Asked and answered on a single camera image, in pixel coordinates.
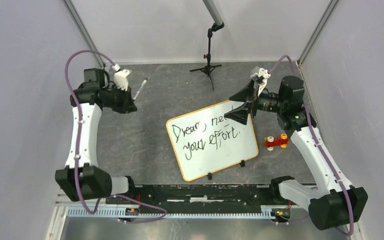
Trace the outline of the yellow framed whiteboard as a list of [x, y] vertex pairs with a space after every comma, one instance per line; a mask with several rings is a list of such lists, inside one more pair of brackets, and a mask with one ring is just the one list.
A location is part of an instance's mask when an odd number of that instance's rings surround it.
[[259, 146], [251, 119], [241, 124], [224, 117], [240, 102], [222, 101], [166, 122], [183, 179], [187, 182], [253, 159]]

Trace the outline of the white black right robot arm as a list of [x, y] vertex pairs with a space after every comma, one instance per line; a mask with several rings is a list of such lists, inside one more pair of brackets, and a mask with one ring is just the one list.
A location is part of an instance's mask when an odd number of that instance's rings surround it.
[[315, 180], [316, 188], [299, 183], [292, 176], [271, 180], [269, 199], [275, 204], [291, 201], [306, 210], [319, 230], [348, 226], [354, 232], [368, 194], [355, 187], [340, 170], [326, 148], [318, 125], [304, 104], [304, 82], [297, 76], [282, 78], [278, 92], [263, 92], [261, 77], [252, 78], [229, 100], [240, 106], [224, 114], [227, 119], [246, 125], [257, 111], [276, 113], [279, 127], [303, 156]]

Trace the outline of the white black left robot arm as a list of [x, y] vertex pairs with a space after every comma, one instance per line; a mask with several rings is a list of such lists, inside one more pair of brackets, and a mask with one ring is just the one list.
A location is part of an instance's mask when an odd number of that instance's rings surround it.
[[55, 180], [73, 202], [117, 195], [125, 204], [133, 203], [137, 190], [129, 176], [113, 177], [99, 168], [97, 133], [103, 108], [119, 114], [137, 111], [127, 77], [131, 70], [118, 70], [113, 80], [104, 69], [83, 71], [84, 81], [74, 89], [77, 99], [70, 98], [73, 131], [70, 152], [64, 168], [55, 172]]

